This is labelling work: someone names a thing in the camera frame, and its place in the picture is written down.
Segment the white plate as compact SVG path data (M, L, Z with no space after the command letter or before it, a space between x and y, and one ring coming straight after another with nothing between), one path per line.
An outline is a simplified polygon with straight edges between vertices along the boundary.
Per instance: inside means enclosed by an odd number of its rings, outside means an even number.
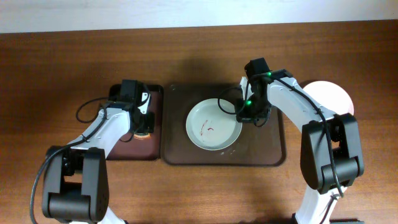
M314 100L337 114L354 114L354 105L349 94L339 85L328 81L315 81L304 86Z
M207 151L219 151L232 145L241 134L243 124L233 114L220 109L233 110L226 100L210 98L197 103L188 113L185 128L187 136L197 147Z

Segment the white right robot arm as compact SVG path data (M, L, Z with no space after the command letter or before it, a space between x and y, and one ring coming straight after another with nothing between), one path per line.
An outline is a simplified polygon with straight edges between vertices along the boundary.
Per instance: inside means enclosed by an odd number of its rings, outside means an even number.
M294 223L330 223L339 199L364 174L358 122L338 114L306 93L285 69L271 70L264 58L244 67L243 97L235 106L239 123L267 121L273 107L301 132L300 169L307 183Z

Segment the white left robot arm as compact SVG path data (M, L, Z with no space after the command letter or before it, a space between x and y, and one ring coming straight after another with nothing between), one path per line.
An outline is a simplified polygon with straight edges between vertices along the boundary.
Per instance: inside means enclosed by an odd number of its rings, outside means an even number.
M52 146L35 176L29 215L36 223L35 195L43 180L42 213L59 223L124 223L109 207L106 160L123 135L151 132L150 98L110 100L89 127L64 146Z

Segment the orange green scrub sponge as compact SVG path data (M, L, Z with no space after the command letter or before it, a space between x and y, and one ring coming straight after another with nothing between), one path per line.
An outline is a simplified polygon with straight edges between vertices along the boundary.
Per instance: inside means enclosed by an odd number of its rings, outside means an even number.
M137 139L137 140L148 140L151 137L152 137L151 133L137 133L137 134L134 134L134 139Z

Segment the white plate front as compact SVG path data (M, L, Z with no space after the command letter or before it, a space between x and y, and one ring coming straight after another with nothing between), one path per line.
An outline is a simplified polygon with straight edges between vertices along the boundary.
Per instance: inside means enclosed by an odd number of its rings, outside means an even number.
M315 81L304 86L314 100L337 114L354 114L354 105L349 94L339 85L328 81Z

